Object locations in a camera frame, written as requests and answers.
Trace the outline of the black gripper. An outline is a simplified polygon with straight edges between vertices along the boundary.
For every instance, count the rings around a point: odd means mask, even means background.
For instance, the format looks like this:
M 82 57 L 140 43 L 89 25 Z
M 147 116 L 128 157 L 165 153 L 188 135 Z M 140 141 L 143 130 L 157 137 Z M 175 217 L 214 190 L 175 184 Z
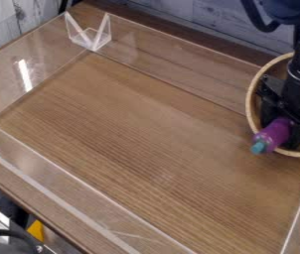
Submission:
M 300 79 L 289 76 L 283 80 L 267 74 L 260 79 L 256 95 L 262 99 L 262 127 L 267 127 L 279 117 L 295 123 L 285 147 L 297 150 L 300 147 Z

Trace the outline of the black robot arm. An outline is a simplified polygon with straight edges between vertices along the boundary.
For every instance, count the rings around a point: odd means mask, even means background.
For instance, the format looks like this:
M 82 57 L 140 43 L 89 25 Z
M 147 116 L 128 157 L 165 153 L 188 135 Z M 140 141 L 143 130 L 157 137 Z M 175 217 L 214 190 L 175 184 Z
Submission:
M 260 124 L 267 136 L 278 140 L 275 148 L 290 150 L 300 147 L 300 30 L 287 77 L 280 79 L 266 74 L 260 78 L 256 95 L 262 99 Z

